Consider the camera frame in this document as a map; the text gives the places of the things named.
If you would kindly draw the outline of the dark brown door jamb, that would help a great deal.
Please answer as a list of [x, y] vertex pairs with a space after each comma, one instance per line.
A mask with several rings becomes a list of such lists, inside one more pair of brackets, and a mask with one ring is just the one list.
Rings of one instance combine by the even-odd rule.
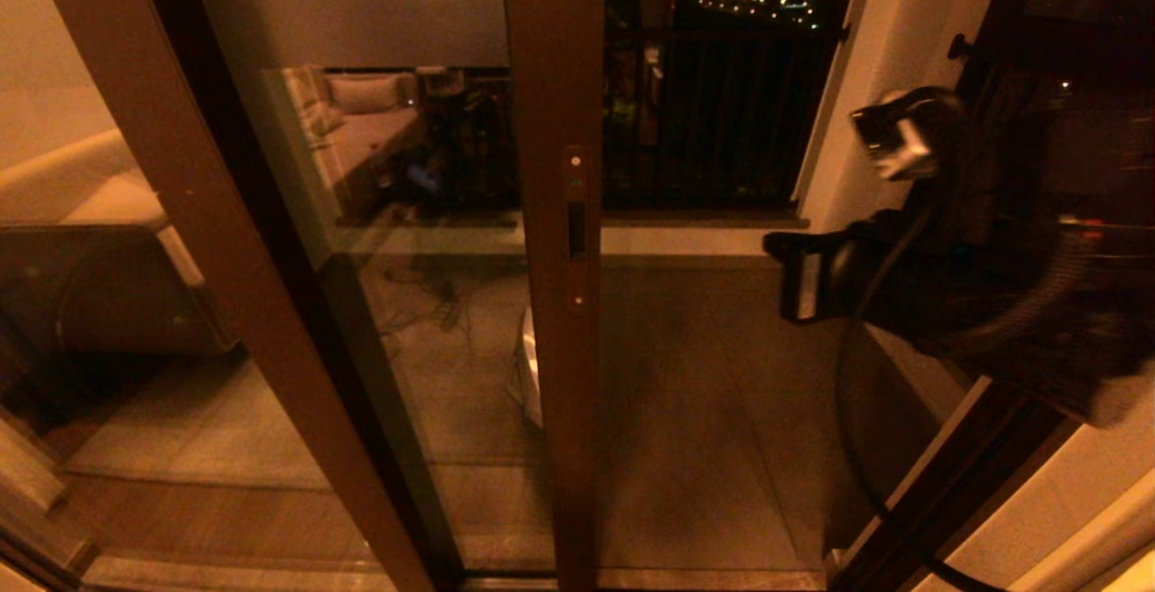
[[947, 556], [1053, 457], [1079, 422], [1015, 387], [982, 377], [941, 424], [936, 439], [891, 490], [879, 493], [855, 452], [851, 387], [835, 370], [835, 410], [845, 460], [874, 509], [832, 575], [829, 592], [907, 592], [930, 575], [957, 592], [1003, 592]]

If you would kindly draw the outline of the dark front-load washing machine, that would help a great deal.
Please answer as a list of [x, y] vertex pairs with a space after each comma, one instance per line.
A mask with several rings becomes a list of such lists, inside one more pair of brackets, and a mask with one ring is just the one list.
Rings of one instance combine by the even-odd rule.
[[144, 359], [222, 355], [236, 340], [146, 227], [0, 227], [0, 392], [27, 382], [73, 406]]

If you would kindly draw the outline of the brown framed sliding glass door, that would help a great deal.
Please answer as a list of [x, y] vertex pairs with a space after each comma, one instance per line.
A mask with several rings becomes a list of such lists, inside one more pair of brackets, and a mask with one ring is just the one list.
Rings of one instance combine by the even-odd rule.
[[441, 562], [589, 587], [601, 0], [199, 1]]

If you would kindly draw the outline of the brown framed fixed glass panel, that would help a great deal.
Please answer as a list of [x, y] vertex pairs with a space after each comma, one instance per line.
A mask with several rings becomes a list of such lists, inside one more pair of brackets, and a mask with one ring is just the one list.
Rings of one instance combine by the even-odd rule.
[[199, 0], [51, 0], [228, 321], [397, 592], [457, 592]]

